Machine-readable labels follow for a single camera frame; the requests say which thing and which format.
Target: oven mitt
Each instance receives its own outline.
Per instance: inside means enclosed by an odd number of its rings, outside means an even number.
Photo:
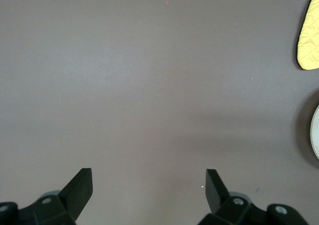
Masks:
[[[297,60],[301,68],[319,68],[319,0],[311,0],[297,44]]]

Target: yellow quilted oven mitt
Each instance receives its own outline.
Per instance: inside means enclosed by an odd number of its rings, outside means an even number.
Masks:
[[[297,60],[301,68],[319,68],[319,0],[311,0],[297,44]]]

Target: white plate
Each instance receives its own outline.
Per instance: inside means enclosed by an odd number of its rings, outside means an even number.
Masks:
[[[319,159],[319,107],[317,107],[310,127],[310,140],[314,152]]]

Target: metal screw head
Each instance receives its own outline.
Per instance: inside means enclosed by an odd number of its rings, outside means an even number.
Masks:
[[[0,207],[0,213],[1,213],[1,212],[4,212],[4,211],[7,210],[7,209],[8,209],[8,206],[7,206],[7,205],[1,206],[1,207]]]
[[[48,204],[51,202],[51,199],[50,198],[47,198],[47,199],[43,199],[42,200],[42,204]]]
[[[287,209],[285,209],[284,207],[281,206],[276,206],[275,207],[276,212],[278,212],[279,214],[284,214],[286,215],[288,213]]]
[[[235,198],[233,200],[233,202],[236,204],[236,205],[244,205],[244,201],[240,198]]]

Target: black plastic bracket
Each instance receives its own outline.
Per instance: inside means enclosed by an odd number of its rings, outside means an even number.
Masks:
[[[92,193],[92,170],[81,169],[58,195],[21,210],[14,202],[0,203],[0,225],[75,225]]]
[[[231,197],[214,169],[206,172],[206,198],[212,213],[199,225],[308,225],[287,205],[272,204],[263,211],[242,197]]]

